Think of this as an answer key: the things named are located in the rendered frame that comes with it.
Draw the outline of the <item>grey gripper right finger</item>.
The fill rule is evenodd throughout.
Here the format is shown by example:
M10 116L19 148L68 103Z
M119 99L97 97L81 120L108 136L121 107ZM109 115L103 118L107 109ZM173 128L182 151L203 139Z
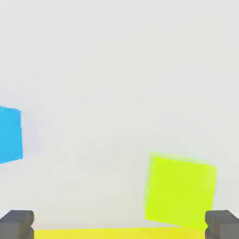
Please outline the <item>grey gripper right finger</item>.
M205 222L205 239L239 239L239 218L230 211L207 211Z

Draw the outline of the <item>large yellow box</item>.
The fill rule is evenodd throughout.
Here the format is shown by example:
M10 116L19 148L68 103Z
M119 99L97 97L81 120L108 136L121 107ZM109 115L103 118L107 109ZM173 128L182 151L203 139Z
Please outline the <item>large yellow box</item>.
M34 239L205 239L184 227L35 230Z

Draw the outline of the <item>small blue cube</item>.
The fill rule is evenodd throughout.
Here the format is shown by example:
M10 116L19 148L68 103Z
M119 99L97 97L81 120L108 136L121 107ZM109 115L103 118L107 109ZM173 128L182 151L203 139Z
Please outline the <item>small blue cube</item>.
M0 106L0 164L22 158L21 111Z

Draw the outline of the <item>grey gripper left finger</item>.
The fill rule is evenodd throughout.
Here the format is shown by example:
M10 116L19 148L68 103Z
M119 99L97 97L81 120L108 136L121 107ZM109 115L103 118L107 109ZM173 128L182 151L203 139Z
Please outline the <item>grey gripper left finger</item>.
M34 212L11 210L0 219L0 239L34 239Z

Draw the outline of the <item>small lime cube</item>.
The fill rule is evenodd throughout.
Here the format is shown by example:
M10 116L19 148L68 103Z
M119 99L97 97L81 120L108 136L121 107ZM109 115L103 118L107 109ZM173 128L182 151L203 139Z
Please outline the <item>small lime cube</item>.
M218 168L202 160L151 153L144 195L147 220L206 229Z

